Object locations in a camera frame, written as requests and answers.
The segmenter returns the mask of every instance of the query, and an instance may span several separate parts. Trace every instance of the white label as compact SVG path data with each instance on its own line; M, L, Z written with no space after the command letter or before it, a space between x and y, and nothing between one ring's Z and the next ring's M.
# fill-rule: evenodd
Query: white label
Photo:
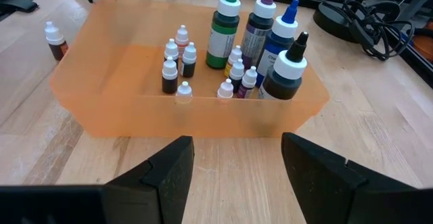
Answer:
M235 35L224 35L211 28L208 52L217 58L228 58L233 47Z
M274 54L268 50L264 50L262 58L258 63L257 73L266 76L266 73L268 73L268 69L274 65L277 56L278 54Z
M182 62L181 63L181 76L183 76L183 69L184 69L184 67L185 67L185 64Z
M254 87L251 89L247 89L245 92L245 99L251 98L252 92L254 91Z
M252 27L250 29L254 31L245 30L244 40L242 41L242 54L251 58L251 65L255 66L263 44L265 44L266 32L268 30Z
M273 97L272 95L269 95L266 91L265 88L263 88L263 84L262 86L260 86L260 89L258 89L258 95L257 95L258 99L278 99Z

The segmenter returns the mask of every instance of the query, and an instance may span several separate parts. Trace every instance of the purple paint bottle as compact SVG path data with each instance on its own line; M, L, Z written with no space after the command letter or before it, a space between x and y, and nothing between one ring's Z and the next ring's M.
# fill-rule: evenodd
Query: purple paint bottle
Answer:
M277 5L273 0L257 0L248 18L242 39L242 60L245 69L255 66L265 44L266 34L272 28L273 16Z

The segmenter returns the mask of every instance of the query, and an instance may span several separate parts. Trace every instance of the translucent orange container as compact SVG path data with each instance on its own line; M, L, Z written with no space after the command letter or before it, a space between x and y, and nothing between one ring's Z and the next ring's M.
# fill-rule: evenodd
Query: translucent orange container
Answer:
M313 69L291 101L217 99L223 70L204 59L215 8L146 0L99 0L55 69L51 88L96 137L281 137L317 114L329 99ZM235 44L248 13L242 12ZM193 98L161 90L164 44L181 24L196 44Z

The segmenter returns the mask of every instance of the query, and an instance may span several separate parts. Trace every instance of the wooden surface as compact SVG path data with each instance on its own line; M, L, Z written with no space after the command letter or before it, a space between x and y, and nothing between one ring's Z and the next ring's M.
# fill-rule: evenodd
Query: wooden surface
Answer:
M217 5L217 0L164 1ZM36 2L37 11L0 22L0 184L105 183L171 142L97 139L83 131L50 92L57 63L43 28L54 21L71 43L91 4ZM254 0L241 2L251 10ZM433 90L401 58L380 62L322 31L313 12L299 9L298 32L316 37L306 57L332 98L297 134L415 187L433 186ZM279 139L194 143L184 223L305 223Z

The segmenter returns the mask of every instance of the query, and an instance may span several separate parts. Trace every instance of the paint bottle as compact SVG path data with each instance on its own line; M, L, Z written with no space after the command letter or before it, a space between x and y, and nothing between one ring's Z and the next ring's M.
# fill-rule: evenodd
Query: paint bottle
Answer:
M211 68L224 69L235 40L239 24L239 0L219 0L214 12L206 63Z
M182 55L181 76L191 78L196 69L197 49L194 47L194 42L189 42Z
M298 28L295 21L296 12L298 11L299 0L293 0L282 16L278 16L272 25L272 32L266 35L265 45L259 55L257 64L257 82L256 87L260 87L266 73L275 63L278 54L289 49L294 41L294 34Z
M164 61L167 61L169 56L172 57L177 66L177 62L179 61L179 51L177 50L177 45L174 39L168 39L168 43L165 44Z
M162 67L162 91L167 94L176 93L177 65L173 57L167 57Z
M257 79L257 71L255 66L251 66L245 72L245 75L242 77L242 83L239 87L239 91L237 92L238 98L251 98L252 92L254 91L254 86L256 85Z
M233 85L233 92L237 93L239 86L241 85L242 76L244 75L244 63L242 59L238 59L237 62L233 64L230 69L229 79L231 80L231 84Z
M177 30L175 43L179 50L179 56L182 57L183 51L185 51L185 47L188 45L188 31L185 25L181 25L180 29Z
M231 50L229 59L227 60L227 64L225 64L224 76L226 76L227 78L229 77L230 69L233 66L233 63L235 63L241 57L242 57L241 46L236 45L236 47Z
M244 38L242 39L242 59L245 69L255 66L265 44L266 34L272 28L277 5L273 0L257 0L249 15Z
M306 68L304 52L308 38L309 34L302 32L288 51L278 54L258 90L258 99L292 99L295 96Z
M192 97L192 88L187 81L183 81L182 84L177 87L176 96Z
M218 98L232 98L233 97L233 85L231 84L230 79L226 79L221 83L218 92L216 93Z
M60 33L59 28L54 26L53 22L47 22L45 36L54 58L60 61L68 50L68 44Z

